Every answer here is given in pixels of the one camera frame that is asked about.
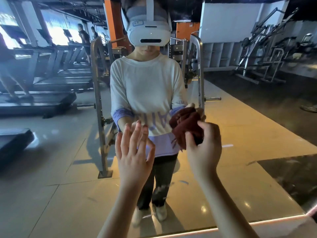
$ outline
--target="vr headset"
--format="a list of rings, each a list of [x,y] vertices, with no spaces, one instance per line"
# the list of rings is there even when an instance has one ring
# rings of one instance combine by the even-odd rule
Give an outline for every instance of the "vr headset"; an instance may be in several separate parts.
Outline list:
[[[146,0],[146,7],[121,8],[123,26],[133,46],[165,46],[171,38],[170,14],[154,0]]]

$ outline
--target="purple cuff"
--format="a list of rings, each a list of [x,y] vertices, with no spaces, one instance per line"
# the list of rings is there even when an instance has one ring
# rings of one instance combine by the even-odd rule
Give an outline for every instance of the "purple cuff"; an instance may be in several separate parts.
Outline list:
[[[118,121],[122,117],[130,117],[133,119],[134,114],[131,110],[129,110],[127,108],[119,108],[113,113],[112,119],[113,119],[114,123],[117,125],[119,132],[121,132],[121,130],[119,128]]]
[[[173,116],[174,114],[176,114],[178,111],[180,111],[181,109],[183,108],[186,108],[186,106],[179,106],[177,108],[173,108],[171,111],[170,111],[170,115]]]

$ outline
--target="person on treadmill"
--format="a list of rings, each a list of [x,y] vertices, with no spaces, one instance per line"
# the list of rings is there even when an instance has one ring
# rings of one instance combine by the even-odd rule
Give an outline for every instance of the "person on treadmill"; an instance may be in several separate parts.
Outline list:
[[[6,91],[10,94],[10,98],[6,100],[6,102],[20,102],[22,99],[23,100],[33,100],[33,96],[30,95],[28,89],[26,88],[26,85],[16,79],[14,75],[10,72],[8,67],[14,67],[16,63],[15,61],[15,55],[12,52],[11,49],[9,49],[3,39],[2,34],[0,33],[0,81],[2,82],[4,88]],[[12,80],[17,83],[22,90],[25,92],[24,96],[18,97],[12,86]]]
[[[84,30],[84,27],[82,26],[82,24],[78,24],[78,32],[79,32],[79,36],[81,37],[81,41],[83,44],[85,44],[84,48],[88,57],[88,62],[90,63],[90,39],[89,39],[89,35],[88,33]]]
[[[93,39],[96,39],[97,37],[99,37],[94,27],[91,27],[91,31],[93,32]]]

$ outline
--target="left hand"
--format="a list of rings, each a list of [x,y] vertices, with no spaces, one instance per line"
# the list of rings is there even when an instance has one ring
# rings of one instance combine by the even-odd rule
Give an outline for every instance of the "left hand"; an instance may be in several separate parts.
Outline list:
[[[194,108],[194,107],[195,107],[195,104],[194,104],[194,103],[190,103],[190,104],[188,104],[188,105],[186,106],[186,108],[189,108],[189,107]],[[196,108],[196,111],[197,111],[197,113],[200,114],[200,120],[201,120],[202,122],[204,122],[204,121],[206,120],[206,116],[204,115],[204,110],[203,110],[202,108]]]
[[[125,125],[123,133],[117,135],[115,149],[120,172],[121,188],[141,192],[147,181],[154,162],[155,146],[146,158],[145,148],[149,135],[148,127],[142,128],[141,121],[137,121],[135,129],[131,132],[130,126]]]

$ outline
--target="red cloth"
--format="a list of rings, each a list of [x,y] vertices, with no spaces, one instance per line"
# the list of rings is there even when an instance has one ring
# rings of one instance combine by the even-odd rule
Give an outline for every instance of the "red cloth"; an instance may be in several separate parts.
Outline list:
[[[191,132],[196,144],[201,144],[204,139],[204,131],[197,122],[200,120],[200,114],[195,108],[184,108],[178,111],[170,119],[172,133],[175,135],[175,141],[181,149],[186,150],[185,133]]]

